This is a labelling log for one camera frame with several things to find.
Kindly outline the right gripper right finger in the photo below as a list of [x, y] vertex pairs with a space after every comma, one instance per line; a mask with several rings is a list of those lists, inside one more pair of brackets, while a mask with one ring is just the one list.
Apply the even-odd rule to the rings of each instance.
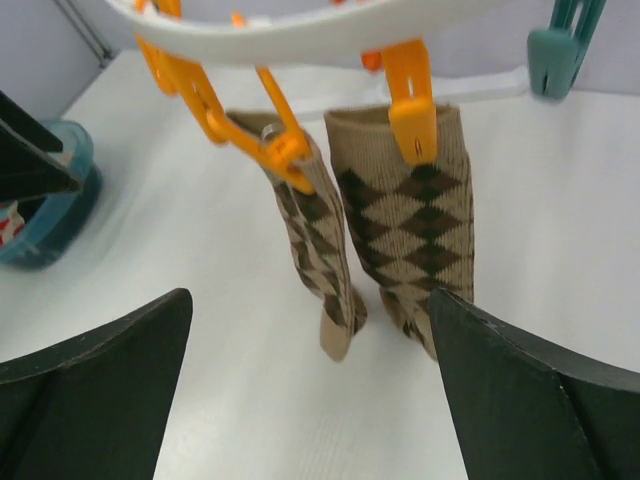
[[512, 326], [443, 289], [429, 313], [471, 479], [636, 479], [639, 375]]

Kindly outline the white round clip hanger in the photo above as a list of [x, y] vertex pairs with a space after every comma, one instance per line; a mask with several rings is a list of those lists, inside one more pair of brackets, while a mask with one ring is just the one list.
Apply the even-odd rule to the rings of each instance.
[[322, 63], [377, 50], [463, 24], [507, 1], [369, 1], [234, 27], [141, 13], [129, 1], [107, 5], [143, 39], [183, 59], [225, 65]]

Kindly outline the orange clothes peg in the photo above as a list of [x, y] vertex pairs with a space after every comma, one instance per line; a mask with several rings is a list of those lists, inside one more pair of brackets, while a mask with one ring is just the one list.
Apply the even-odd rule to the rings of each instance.
[[385, 73], [391, 104], [388, 118], [405, 162], [433, 163], [437, 157], [437, 115], [429, 52], [421, 39], [361, 54], [363, 67]]
[[201, 65], [175, 57], [140, 35], [135, 38], [158, 88], [167, 96], [182, 98], [209, 140], [216, 145], [231, 143], [300, 192], [314, 192], [310, 180], [294, 165], [311, 156], [310, 143], [268, 68], [258, 67], [256, 73], [282, 129], [270, 140], [259, 140], [232, 122]]

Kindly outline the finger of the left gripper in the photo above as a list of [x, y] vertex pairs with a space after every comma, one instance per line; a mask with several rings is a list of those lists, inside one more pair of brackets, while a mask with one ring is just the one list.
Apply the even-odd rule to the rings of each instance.
[[62, 141], [1, 92], [1, 202], [78, 191], [82, 180], [51, 156]]

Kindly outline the brown checkered sock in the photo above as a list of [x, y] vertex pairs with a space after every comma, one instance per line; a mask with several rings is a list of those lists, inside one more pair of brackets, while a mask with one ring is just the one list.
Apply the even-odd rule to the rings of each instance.
[[437, 106], [438, 154], [420, 166], [402, 158], [384, 106], [330, 110], [324, 120], [361, 266], [398, 329], [435, 358], [432, 291], [474, 299], [473, 186], [460, 110]]
[[364, 326], [367, 310], [352, 283], [346, 254], [344, 209], [322, 154], [308, 137], [311, 156], [297, 161], [315, 192], [306, 195], [267, 171], [289, 239], [295, 269], [306, 288], [322, 300], [319, 341], [335, 362]]

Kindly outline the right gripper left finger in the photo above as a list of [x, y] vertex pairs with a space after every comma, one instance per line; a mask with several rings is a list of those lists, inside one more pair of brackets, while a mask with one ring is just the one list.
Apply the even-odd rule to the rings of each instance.
[[153, 478], [192, 315], [177, 288], [2, 363], [2, 478]]

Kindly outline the teal plastic basket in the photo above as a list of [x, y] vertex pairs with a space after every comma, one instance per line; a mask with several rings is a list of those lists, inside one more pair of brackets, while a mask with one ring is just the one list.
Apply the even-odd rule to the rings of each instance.
[[75, 240], [102, 190], [102, 175], [94, 163], [94, 145], [88, 131], [71, 120], [43, 123], [63, 143], [53, 157], [83, 181], [78, 192], [24, 201], [19, 208], [28, 213], [17, 236], [1, 247], [1, 265], [26, 270], [44, 269], [56, 262]]

